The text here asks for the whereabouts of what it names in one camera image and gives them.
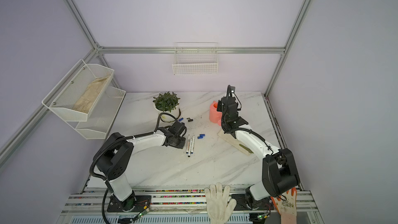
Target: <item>potted plant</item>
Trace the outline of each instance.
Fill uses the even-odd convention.
[[[158,97],[153,97],[153,107],[158,111],[158,112],[166,112],[170,113],[174,117],[178,118],[180,115],[180,108],[178,107],[179,99],[177,98],[177,95],[172,92],[166,92],[166,93],[159,93]],[[174,122],[176,121],[173,117],[168,116],[166,114],[161,116],[162,121],[164,122]]]

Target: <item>white marker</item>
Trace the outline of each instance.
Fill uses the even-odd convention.
[[[193,149],[195,148],[195,136],[192,137],[192,143],[191,143],[191,154],[193,154]]]
[[[186,150],[186,153],[187,154],[189,153],[189,135],[188,135],[188,139],[187,139],[187,150]]]
[[[192,144],[193,144],[193,137],[191,138],[191,140],[189,142],[188,157],[191,157]]]

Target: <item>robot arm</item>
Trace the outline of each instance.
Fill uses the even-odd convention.
[[[104,176],[94,173],[91,169],[90,174],[104,180],[112,192],[111,200],[116,202],[123,211],[130,211],[135,202],[134,192],[125,174],[132,153],[154,146],[172,146],[178,149],[184,147],[185,124],[175,121],[168,128],[158,127],[162,114],[158,117],[157,128],[154,132],[130,137],[124,137],[118,132],[113,133],[93,158],[94,162],[97,160],[96,163],[93,162],[94,166],[97,165]]]
[[[254,206],[265,197],[278,197],[297,186],[300,178],[292,152],[267,142],[238,116],[240,108],[235,101],[236,95],[233,97],[234,92],[235,87],[229,85],[226,96],[218,101],[217,111],[222,112],[221,127],[224,132],[244,143],[263,161],[262,180],[246,189],[246,201]]]

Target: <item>beige cloth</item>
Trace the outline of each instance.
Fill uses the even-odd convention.
[[[88,113],[109,77],[110,76],[108,75],[107,77],[97,78],[88,84],[83,95],[77,100],[72,110]]]
[[[242,143],[241,141],[239,141],[236,138],[232,137],[231,134],[224,133],[224,131],[222,129],[218,132],[217,135],[219,137],[221,137],[222,139],[224,139],[226,142],[230,143],[236,149],[240,150],[242,153],[244,153],[244,154],[246,154],[248,156],[253,154],[251,149],[247,148],[244,143]]]

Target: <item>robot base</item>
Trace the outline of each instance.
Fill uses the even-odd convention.
[[[129,208],[131,209],[131,211],[129,212],[141,212],[144,210],[145,207],[145,202],[146,205],[150,206],[150,201],[151,201],[151,196],[150,195],[136,195],[135,199],[132,203],[133,208]],[[125,212],[123,211],[123,206],[121,206],[120,201],[117,200],[116,197],[114,197],[113,195],[111,196],[111,201],[109,202],[108,205],[108,209],[106,210],[108,213],[112,213],[112,212]]]
[[[274,210],[271,197],[266,197],[260,201],[252,198],[249,188],[246,189],[246,194],[233,194],[232,198],[236,200],[235,211],[239,210]]]

